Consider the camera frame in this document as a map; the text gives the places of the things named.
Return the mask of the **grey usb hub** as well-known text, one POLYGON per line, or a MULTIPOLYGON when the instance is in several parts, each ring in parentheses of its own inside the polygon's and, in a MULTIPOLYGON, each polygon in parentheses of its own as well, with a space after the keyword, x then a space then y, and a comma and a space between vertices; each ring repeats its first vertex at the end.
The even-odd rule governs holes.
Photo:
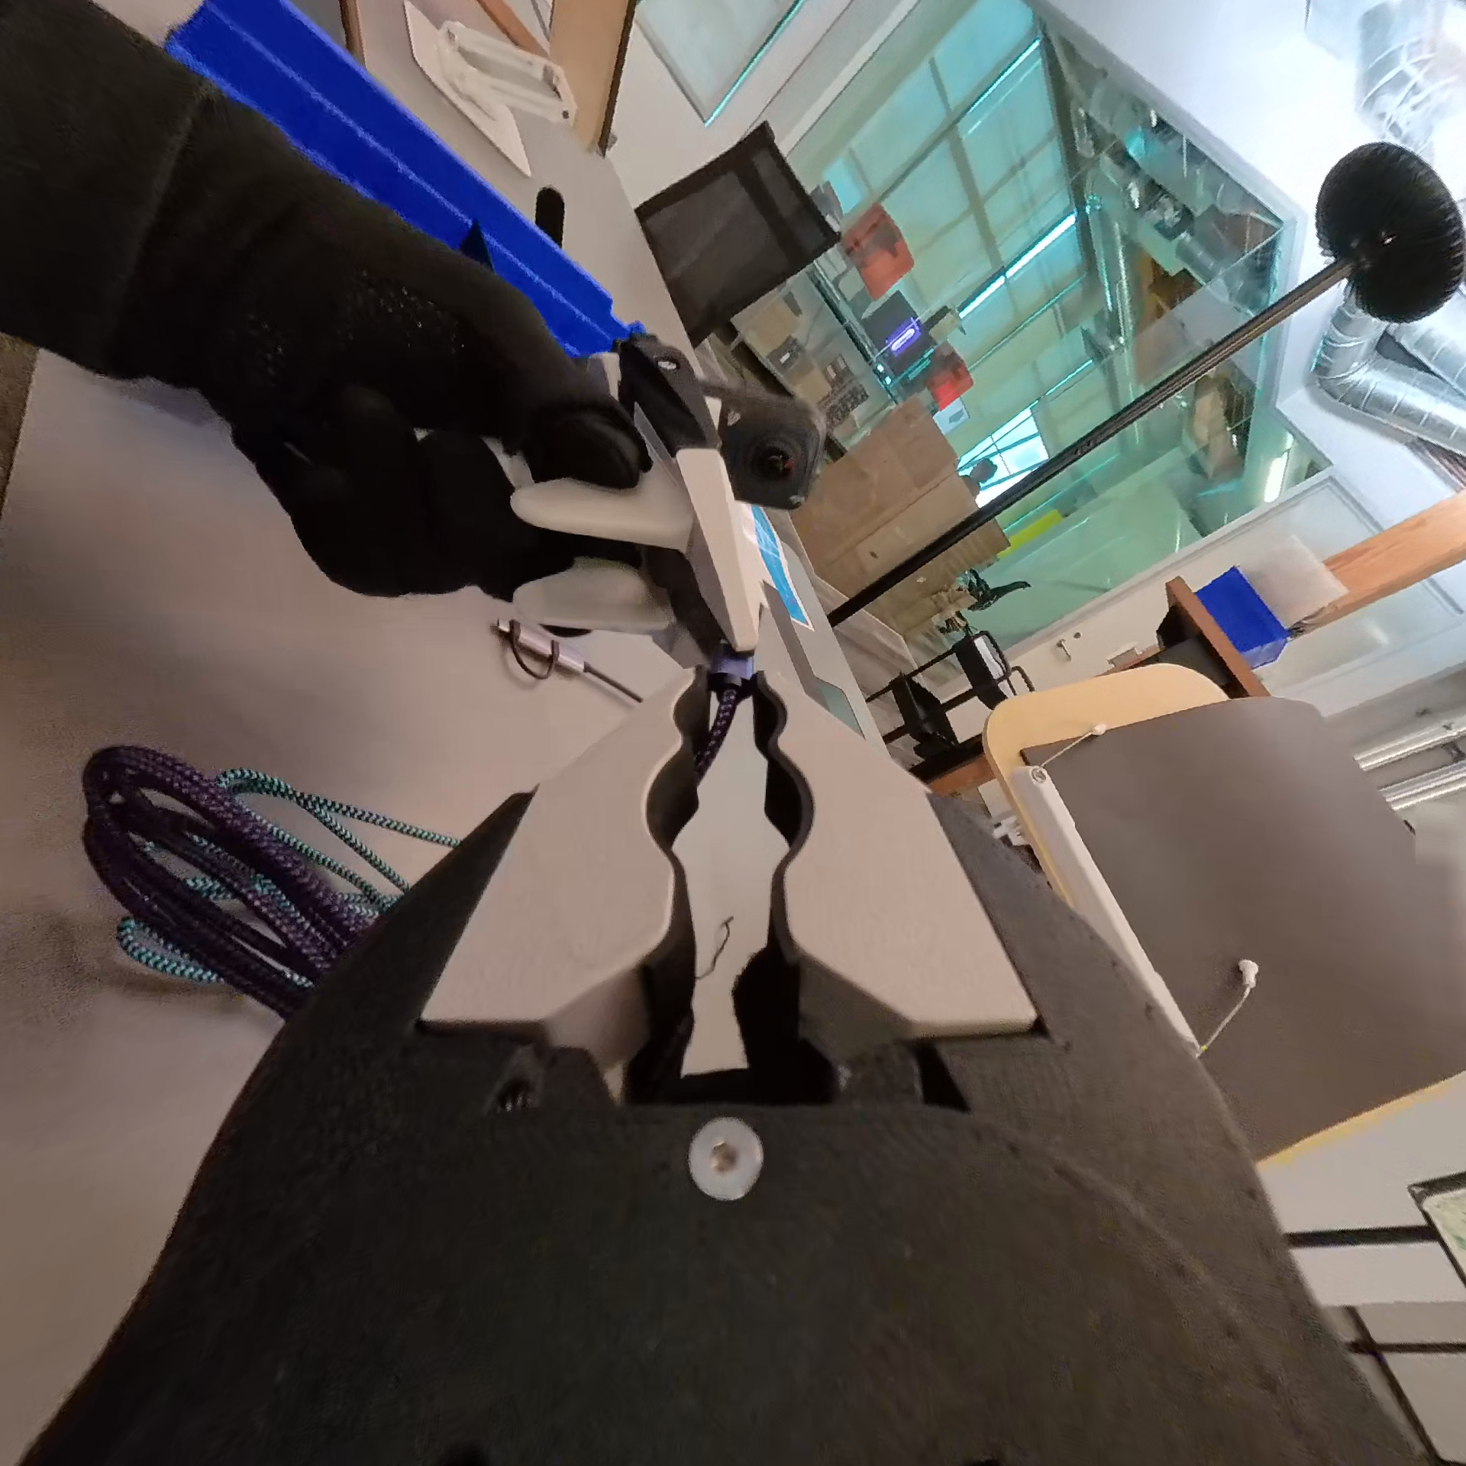
POLYGON ((491 629, 509 663, 533 681, 552 681, 556 677, 590 681, 630 704, 643 701, 638 691, 599 670, 556 633, 526 626, 516 619, 496 619, 491 629))

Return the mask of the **white base acrylic leg stand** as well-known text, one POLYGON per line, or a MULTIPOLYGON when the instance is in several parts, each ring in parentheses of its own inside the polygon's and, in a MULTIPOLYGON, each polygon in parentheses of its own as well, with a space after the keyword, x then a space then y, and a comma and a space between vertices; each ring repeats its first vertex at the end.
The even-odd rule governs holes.
POLYGON ((982 741, 1254 1158, 1463 1071, 1449 887, 1314 707, 1142 665, 1002 702, 982 741))

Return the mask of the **blue and white leaflet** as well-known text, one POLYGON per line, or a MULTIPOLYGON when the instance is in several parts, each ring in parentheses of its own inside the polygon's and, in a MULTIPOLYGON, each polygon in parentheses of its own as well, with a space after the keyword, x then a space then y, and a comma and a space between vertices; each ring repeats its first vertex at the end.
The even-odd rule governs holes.
POLYGON ((787 617, 797 626, 811 629, 809 614, 792 579, 785 543, 760 505, 743 504, 748 531, 755 545, 763 583, 776 596, 787 617))

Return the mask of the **blue plastic bin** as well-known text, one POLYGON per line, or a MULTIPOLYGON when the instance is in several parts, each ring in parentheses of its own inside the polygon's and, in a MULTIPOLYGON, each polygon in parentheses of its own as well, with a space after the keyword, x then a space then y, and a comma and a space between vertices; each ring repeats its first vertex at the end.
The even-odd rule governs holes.
POLYGON ((1236 566, 1196 589, 1196 597, 1251 670, 1271 665, 1290 641, 1290 629, 1236 566))

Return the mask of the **black mesh chair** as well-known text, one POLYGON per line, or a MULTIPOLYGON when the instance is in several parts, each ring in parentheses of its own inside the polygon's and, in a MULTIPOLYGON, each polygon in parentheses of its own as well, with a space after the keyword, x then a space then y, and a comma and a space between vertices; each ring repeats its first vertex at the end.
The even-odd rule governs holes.
POLYGON ((766 122, 634 216, 694 346, 840 238, 766 122))

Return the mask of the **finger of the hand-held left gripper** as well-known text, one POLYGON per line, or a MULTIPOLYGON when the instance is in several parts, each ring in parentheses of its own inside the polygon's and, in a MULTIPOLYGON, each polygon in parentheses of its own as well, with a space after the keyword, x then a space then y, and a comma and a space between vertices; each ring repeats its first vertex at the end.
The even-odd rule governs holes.
POLYGON ((671 616, 671 624, 651 633, 651 640, 684 668, 709 668, 723 651, 723 630, 702 596, 689 559, 672 549, 648 549, 647 576, 671 616))
POLYGON ((687 559, 699 596, 738 656, 755 656, 763 610, 762 560, 746 505, 718 450, 681 450, 691 521, 687 559))

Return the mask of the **wooden side table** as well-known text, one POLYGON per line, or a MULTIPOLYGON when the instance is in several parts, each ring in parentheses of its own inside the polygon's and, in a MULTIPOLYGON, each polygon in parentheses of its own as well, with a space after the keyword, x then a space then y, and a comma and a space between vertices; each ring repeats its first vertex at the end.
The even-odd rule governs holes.
POLYGON ((1267 685, 1185 579, 1165 582, 1155 661, 1199 673, 1230 700, 1267 698, 1267 685))

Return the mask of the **person's left hand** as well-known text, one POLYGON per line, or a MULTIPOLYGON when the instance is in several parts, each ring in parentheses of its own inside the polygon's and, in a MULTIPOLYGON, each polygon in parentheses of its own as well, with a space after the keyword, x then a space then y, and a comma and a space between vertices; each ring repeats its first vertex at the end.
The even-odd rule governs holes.
POLYGON ((515 289, 434 243, 308 233, 247 271, 218 326, 215 404, 302 549, 360 596, 509 599, 584 542, 509 508, 530 478, 633 488, 628 414, 515 289))

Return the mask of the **wooden board stand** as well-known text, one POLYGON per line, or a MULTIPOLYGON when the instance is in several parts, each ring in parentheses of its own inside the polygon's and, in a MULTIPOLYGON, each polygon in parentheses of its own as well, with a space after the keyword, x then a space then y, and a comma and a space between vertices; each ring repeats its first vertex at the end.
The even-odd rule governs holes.
POLYGON ((485 177, 543 145, 607 155, 631 1, 342 1, 349 52, 485 177))

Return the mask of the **large cardboard box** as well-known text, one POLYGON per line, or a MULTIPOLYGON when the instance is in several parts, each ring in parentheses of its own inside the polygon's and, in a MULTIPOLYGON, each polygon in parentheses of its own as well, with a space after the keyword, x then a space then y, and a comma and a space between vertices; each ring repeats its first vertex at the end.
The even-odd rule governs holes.
POLYGON ((816 551, 811 541, 806 541, 806 546, 820 579, 850 596, 909 556, 925 551, 976 509, 976 495, 968 481, 949 471, 925 485, 902 507, 867 509, 858 522, 840 531, 838 548, 816 551))
POLYGON ((909 399, 870 428, 831 464, 796 512, 802 521, 853 519, 902 508, 956 471, 958 453, 924 399, 909 399))

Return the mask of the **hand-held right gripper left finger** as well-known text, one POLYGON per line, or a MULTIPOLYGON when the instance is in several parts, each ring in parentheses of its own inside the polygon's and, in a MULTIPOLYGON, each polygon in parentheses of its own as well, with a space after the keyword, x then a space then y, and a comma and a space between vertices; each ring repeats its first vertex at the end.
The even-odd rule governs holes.
POLYGON ((627 1066, 689 978, 687 878, 672 853, 698 807, 702 675, 678 674, 530 795, 423 1009, 627 1066))

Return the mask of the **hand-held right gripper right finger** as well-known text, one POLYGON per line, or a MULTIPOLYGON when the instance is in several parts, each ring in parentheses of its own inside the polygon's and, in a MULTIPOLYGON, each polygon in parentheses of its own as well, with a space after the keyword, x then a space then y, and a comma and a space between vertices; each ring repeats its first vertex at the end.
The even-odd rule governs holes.
POLYGON ((847 1064, 877 1049, 1036 1027, 1036 1005, 925 788, 789 678, 750 697, 793 1036, 847 1064))

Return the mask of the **storage shelf with boxes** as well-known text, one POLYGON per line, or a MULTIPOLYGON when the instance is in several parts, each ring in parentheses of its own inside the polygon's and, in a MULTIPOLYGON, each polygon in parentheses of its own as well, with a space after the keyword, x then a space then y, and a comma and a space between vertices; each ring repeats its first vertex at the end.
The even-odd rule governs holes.
POLYGON ((945 434, 970 420, 958 323, 949 308, 922 304, 905 233, 882 204, 731 321, 738 342, 823 413, 841 450, 908 403, 945 434))

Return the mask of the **blue bin with marker label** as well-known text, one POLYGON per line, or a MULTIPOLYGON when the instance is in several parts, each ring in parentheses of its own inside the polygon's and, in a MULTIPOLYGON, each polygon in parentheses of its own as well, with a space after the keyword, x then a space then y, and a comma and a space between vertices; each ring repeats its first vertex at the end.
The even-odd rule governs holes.
POLYGON ((633 332, 610 294, 286 1, 208 1, 166 52, 357 193, 525 295, 572 356, 633 332))

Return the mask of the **black pillar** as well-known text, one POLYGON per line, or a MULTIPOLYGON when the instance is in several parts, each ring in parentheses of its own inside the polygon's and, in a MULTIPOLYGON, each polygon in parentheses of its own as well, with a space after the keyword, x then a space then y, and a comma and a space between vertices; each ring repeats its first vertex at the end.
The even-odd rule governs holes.
POLYGON ((867 587, 841 599, 829 613, 830 624, 838 627, 867 612, 932 560, 1000 521, 1006 509, 1078 465, 1092 451, 1127 433, 1331 289, 1348 285, 1354 304, 1376 321, 1409 323, 1437 311, 1463 284, 1464 230, 1456 199, 1422 155, 1396 143, 1371 142, 1341 157, 1314 201, 1312 228, 1327 260, 1321 270, 1183 360, 1012 488, 978 504, 867 587))

